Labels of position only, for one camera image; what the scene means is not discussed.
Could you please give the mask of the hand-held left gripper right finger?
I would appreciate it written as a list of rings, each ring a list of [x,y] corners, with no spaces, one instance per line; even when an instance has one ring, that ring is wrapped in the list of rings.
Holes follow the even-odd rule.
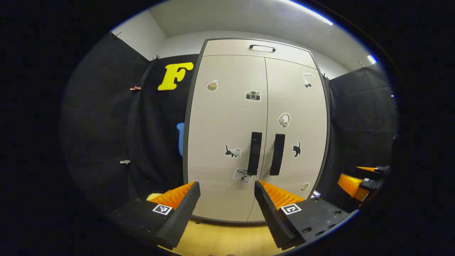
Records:
[[[255,198],[276,246],[283,251],[310,246],[352,218],[323,199],[303,199],[261,180],[255,181]]]

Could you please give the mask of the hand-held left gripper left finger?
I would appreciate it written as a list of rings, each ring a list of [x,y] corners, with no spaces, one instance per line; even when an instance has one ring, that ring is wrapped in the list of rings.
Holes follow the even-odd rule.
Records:
[[[140,242],[172,250],[179,244],[199,198],[199,182],[190,182],[153,199],[128,202],[107,218]]]

